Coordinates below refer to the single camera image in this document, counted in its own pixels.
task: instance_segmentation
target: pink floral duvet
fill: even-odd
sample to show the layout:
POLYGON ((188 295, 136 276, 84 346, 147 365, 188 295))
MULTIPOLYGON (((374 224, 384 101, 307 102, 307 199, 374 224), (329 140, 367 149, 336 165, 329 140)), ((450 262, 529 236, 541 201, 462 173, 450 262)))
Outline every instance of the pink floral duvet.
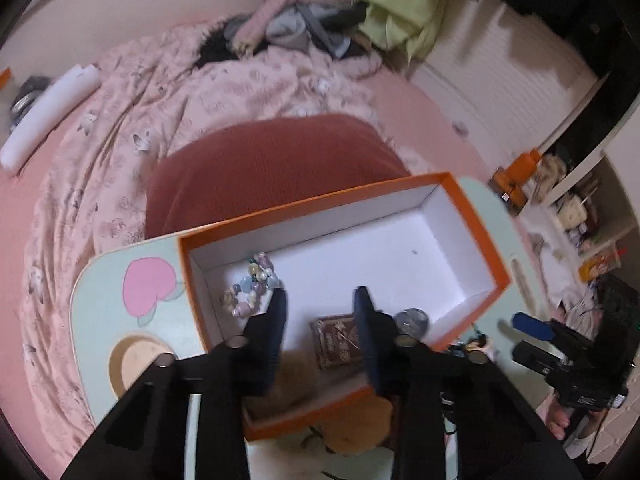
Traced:
POLYGON ((20 318, 36 412, 63 465, 94 429, 73 358, 72 289, 93 256, 142 240, 146 183, 158 161, 220 128, 277 116, 340 112, 380 131, 371 92, 354 81, 379 59, 333 62, 319 51, 271 47, 192 71, 209 27, 177 27, 102 56, 102 87, 66 131, 42 183, 20 318))

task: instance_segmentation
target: cable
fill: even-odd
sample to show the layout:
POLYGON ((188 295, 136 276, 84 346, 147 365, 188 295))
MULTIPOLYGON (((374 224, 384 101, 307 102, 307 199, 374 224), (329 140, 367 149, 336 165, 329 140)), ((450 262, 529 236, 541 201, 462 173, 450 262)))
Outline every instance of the cable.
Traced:
POLYGON ((302 442, 300 442, 300 447, 302 449, 306 449, 309 441, 313 440, 314 438, 319 438, 320 440, 324 438, 324 435, 322 435, 322 433, 316 430, 316 428, 314 428, 313 426, 309 426, 308 428, 309 431, 311 431, 311 434, 308 434, 305 438, 302 439, 302 442))
POLYGON ((609 412, 607 412, 607 414, 605 416, 602 417, 602 420, 600 421, 600 423, 598 424, 598 429, 596 430, 596 434, 593 437, 593 442, 591 443, 591 447, 589 449, 589 452, 586 455, 587 460, 589 459, 589 457, 591 456, 591 452, 593 451, 593 448, 596 446, 596 441, 598 439, 598 435, 600 434, 600 430, 602 429, 602 425, 604 424, 605 419, 609 416, 609 412))

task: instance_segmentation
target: bead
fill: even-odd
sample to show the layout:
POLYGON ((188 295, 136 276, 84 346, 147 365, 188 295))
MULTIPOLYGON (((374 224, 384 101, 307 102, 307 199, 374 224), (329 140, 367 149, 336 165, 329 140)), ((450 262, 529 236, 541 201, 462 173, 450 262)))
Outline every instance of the bead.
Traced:
POLYGON ((236 295, 232 290, 225 290, 222 295, 220 295, 220 303, 223 305, 235 305, 236 302, 236 295))
POLYGON ((267 292, 267 287, 262 282, 253 282, 251 288, 258 296, 264 296, 264 293, 267 292))
POLYGON ((241 301, 234 309, 235 317, 247 317, 251 314, 251 306, 246 301, 241 301))
POLYGON ((245 294, 251 292, 251 283, 252 279, 249 276, 245 276, 242 280, 240 280, 240 287, 245 294))
POLYGON ((258 263, 263 269, 273 270, 273 264, 271 263, 271 260, 267 256, 263 256, 260 259, 258 259, 258 263))
POLYGON ((269 276, 267 278, 267 288, 269 290, 273 290, 274 288, 277 288, 280 286, 280 280, 274 276, 269 276))

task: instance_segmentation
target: white wall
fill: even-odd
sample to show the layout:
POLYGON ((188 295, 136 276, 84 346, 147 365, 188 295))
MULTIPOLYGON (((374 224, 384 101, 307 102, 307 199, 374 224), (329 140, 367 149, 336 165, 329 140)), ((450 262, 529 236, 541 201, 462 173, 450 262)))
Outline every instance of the white wall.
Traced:
POLYGON ((438 41, 412 77, 469 126, 493 167, 540 145, 596 81, 569 43, 501 0, 449 0, 438 41))
POLYGON ((0 50, 22 82, 29 75, 59 76, 91 63, 109 47, 172 25, 255 10, 261 0, 41 0, 0 50))
POLYGON ((605 154, 626 191, 636 219, 640 221, 640 108, 633 110, 605 148, 605 154))
POLYGON ((612 273, 635 290, 640 290, 640 232, 634 229, 618 241, 618 249, 626 248, 620 257, 622 267, 612 273))

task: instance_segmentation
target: clothes pile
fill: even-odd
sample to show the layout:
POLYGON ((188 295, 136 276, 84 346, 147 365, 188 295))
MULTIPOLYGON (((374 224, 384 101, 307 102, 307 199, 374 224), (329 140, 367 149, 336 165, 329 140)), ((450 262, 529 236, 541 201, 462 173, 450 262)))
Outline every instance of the clothes pile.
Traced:
POLYGON ((367 6, 352 0, 264 0, 253 14, 238 14, 212 30, 200 47, 197 68, 251 57, 272 44, 309 53, 313 45, 333 59, 367 54, 349 36, 367 6))
MULTIPOLYGON (((360 30, 378 48, 399 49, 407 59, 424 58, 442 24, 447 0, 366 0, 360 30)), ((610 70, 622 22, 607 0, 504 0, 523 16, 539 16, 569 41, 598 77, 610 70)))

